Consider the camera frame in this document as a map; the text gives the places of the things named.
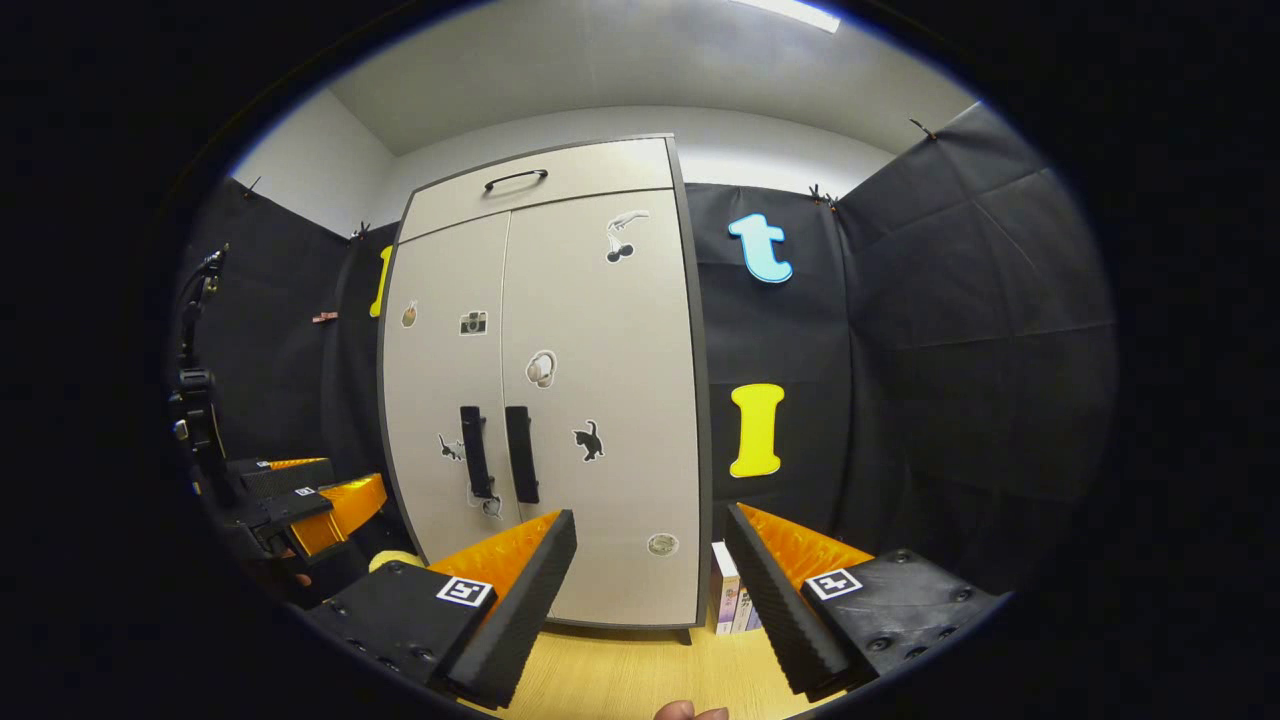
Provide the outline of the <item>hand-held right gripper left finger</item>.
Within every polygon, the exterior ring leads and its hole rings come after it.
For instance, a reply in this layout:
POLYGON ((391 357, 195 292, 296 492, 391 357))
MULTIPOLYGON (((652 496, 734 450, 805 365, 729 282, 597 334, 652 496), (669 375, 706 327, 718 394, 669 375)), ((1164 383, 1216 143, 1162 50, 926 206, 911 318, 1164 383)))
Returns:
POLYGON ((556 510, 425 568, 385 561, 303 619, 401 685, 507 707, 577 546, 573 511, 556 510))

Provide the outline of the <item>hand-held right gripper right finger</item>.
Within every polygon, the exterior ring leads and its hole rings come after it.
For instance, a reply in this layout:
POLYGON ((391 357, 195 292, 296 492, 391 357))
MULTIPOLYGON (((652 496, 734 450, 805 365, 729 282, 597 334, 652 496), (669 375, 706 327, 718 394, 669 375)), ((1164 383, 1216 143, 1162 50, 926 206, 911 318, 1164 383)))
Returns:
POLYGON ((872 556, 732 503, 724 543, 795 694, 827 700, 922 664, 1009 601, 914 550, 872 556))

